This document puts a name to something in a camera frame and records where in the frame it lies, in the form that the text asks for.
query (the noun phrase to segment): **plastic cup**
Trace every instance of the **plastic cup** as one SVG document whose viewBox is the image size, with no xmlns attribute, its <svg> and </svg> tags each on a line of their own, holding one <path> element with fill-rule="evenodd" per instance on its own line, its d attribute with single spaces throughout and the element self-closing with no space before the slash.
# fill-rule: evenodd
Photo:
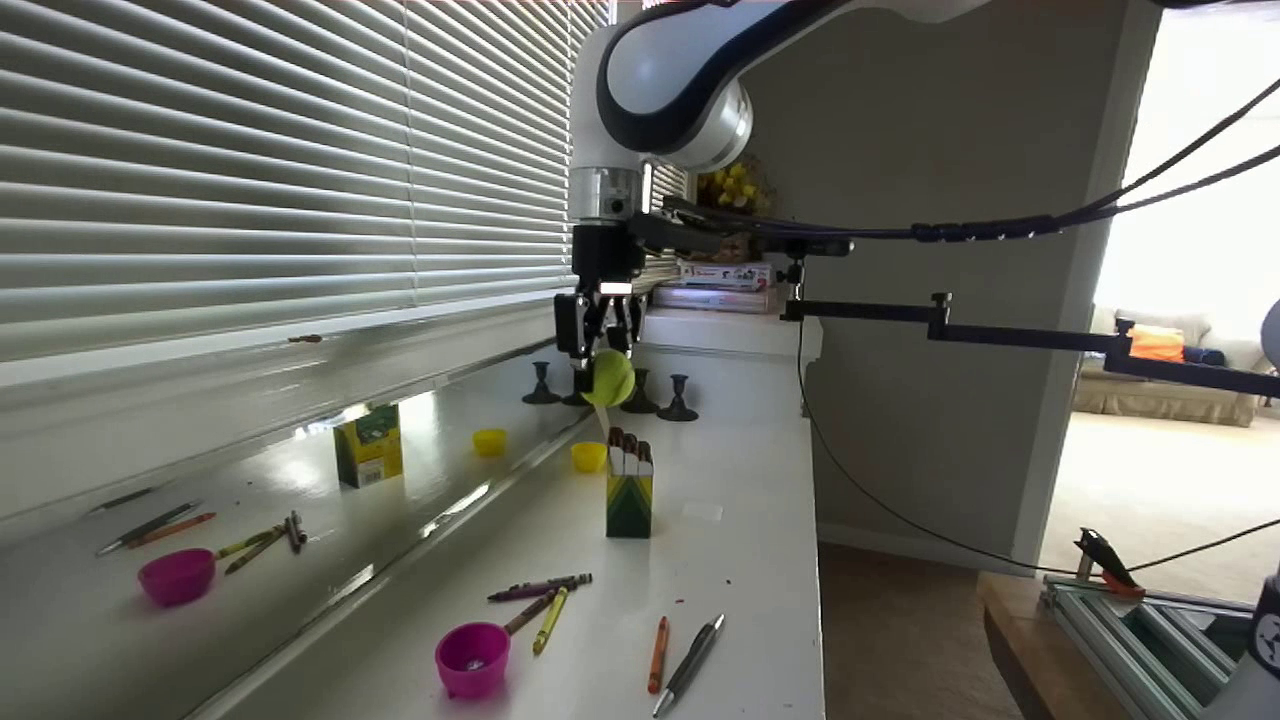
<svg viewBox="0 0 1280 720">
<path fill-rule="evenodd" d="M 500 461 L 508 451 L 508 433 L 502 430 L 477 430 L 472 451 L 483 461 Z"/>
<path fill-rule="evenodd" d="M 166 554 L 136 573 L 136 582 L 143 585 L 156 608 L 201 599 L 212 589 L 212 575 L 217 575 L 217 558 L 209 549 Z"/>
<path fill-rule="evenodd" d="M 450 699 L 483 699 L 502 687 L 513 638 L 500 623 L 461 623 L 435 646 L 435 674 Z"/>
<path fill-rule="evenodd" d="M 594 442 L 579 442 L 579 443 L 567 448 L 567 461 L 572 461 L 572 473 L 594 478 L 606 463 L 606 448 L 594 443 Z"/>
</svg>

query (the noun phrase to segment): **white table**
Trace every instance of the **white table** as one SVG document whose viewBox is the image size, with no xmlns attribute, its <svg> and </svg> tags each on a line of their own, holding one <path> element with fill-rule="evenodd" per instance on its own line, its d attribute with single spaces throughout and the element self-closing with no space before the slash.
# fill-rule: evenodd
<svg viewBox="0 0 1280 720">
<path fill-rule="evenodd" d="M 472 525 L 386 585 L 304 654 L 209 717 L 465 717 L 465 720 L 619 720 L 649 717 L 653 627 L 670 620 L 666 674 L 692 633 L 728 627 L 670 717 L 817 720 L 825 717 L 819 570 L 812 448 L 799 417 L 794 325 L 743 315 L 653 315 L 653 394 L 687 372 L 694 423 L 631 419 L 657 448 L 657 536 L 604 536 L 604 478 L 572 478 L 555 458 L 513 484 Z M 508 687 L 479 706 L 442 698 L 433 650 L 468 620 L 520 603 L 483 597 L 517 582 L 591 573 L 572 593 L 546 654 L 529 654 L 534 623 L 513 646 Z"/>
</svg>

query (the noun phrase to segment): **window blinds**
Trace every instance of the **window blinds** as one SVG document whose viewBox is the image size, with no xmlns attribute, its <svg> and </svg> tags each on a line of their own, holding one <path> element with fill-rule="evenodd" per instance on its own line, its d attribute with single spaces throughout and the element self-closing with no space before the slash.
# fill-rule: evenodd
<svg viewBox="0 0 1280 720">
<path fill-rule="evenodd" d="M 0 390 L 546 306 L 604 0 L 0 4 Z"/>
</svg>

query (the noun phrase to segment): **yellow cup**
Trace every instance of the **yellow cup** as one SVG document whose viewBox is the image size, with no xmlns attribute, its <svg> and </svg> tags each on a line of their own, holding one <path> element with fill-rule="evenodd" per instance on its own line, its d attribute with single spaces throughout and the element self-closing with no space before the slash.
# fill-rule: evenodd
<svg viewBox="0 0 1280 720">
<path fill-rule="evenodd" d="M 594 443 L 594 442 L 579 442 L 579 443 L 567 448 L 567 461 L 572 461 L 572 473 L 594 478 L 606 463 L 606 448 Z"/>
<path fill-rule="evenodd" d="M 502 430 L 477 430 L 472 451 L 483 461 L 500 461 L 508 451 L 508 433 Z"/>
</svg>

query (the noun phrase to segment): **pink cup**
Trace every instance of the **pink cup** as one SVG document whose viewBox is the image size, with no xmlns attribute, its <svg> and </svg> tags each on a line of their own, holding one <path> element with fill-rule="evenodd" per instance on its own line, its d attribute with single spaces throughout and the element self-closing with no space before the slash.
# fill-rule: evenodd
<svg viewBox="0 0 1280 720">
<path fill-rule="evenodd" d="M 212 589 L 212 575 L 217 575 L 217 558 L 209 549 L 166 554 L 136 573 L 136 582 L 143 585 L 156 608 L 201 599 Z"/>
<path fill-rule="evenodd" d="M 435 674 L 450 699 L 502 687 L 513 638 L 500 623 L 461 623 L 435 646 Z"/>
</svg>

